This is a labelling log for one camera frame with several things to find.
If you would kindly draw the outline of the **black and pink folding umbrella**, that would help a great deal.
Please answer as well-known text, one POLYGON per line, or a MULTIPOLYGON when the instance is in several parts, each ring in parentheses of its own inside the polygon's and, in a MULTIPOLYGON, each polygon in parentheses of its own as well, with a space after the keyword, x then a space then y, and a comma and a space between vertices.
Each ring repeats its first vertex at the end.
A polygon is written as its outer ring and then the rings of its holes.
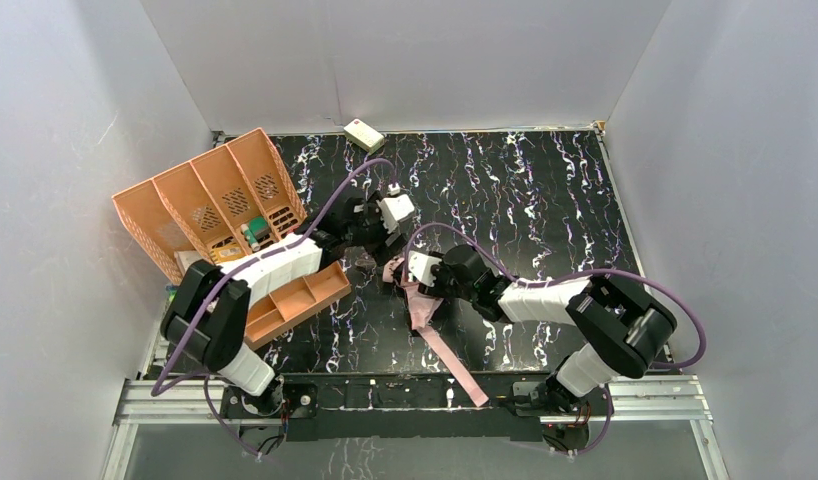
POLYGON ((383 267, 383 281, 404 291, 411 329, 424 339, 428 347, 443 362, 455 382, 462 387, 474 406, 485 406, 489 402, 488 395, 482 390, 457 355, 446 345, 435 329, 430 326, 430 321, 443 300, 423 295, 419 290, 417 281, 411 281, 404 277, 402 273, 403 265, 403 257, 393 257, 383 267))

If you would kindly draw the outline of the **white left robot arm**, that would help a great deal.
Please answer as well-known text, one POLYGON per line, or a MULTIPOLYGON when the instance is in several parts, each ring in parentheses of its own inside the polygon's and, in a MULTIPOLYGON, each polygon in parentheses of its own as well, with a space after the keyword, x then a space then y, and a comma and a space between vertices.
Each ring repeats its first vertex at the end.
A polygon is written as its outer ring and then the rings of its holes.
POLYGON ((406 245, 402 227, 415 206, 406 193, 364 197, 350 192, 266 249, 225 265, 192 263, 163 317, 160 332, 180 354, 225 377, 252 397, 277 388, 275 370, 245 341, 250 311, 264 300, 273 307, 269 325, 289 325, 293 315, 334 300, 309 276, 363 248, 379 266, 406 245))

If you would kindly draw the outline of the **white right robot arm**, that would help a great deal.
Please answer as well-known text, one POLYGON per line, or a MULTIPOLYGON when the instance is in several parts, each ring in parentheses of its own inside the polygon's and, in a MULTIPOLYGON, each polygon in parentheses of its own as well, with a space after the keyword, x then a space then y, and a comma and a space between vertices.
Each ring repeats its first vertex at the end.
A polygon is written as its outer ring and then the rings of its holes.
POLYGON ((619 376, 642 377, 677 327, 674 315, 624 271, 528 287, 494 273, 470 245, 413 251, 408 270, 420 294, 466 301, 487 321, 577 327, 585 345, 539 389, 556 401, 574 402, 619 376))

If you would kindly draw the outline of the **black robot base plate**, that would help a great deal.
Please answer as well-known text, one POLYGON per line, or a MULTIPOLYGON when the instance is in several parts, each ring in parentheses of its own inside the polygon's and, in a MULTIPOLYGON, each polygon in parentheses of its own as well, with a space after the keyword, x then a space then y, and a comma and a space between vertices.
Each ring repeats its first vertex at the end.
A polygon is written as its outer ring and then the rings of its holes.
POLYGON ((475 407, 445 373, 293 373, 266 403, 236 387, 225 388, 220 413, 246 427, 288 424, 291 442, 489 437, 581 448, 599 432, 609 411, 600 389, 574 402, 541 393, 543 372, 477 373, 474 378, 489 397, 485 406, 475 407))

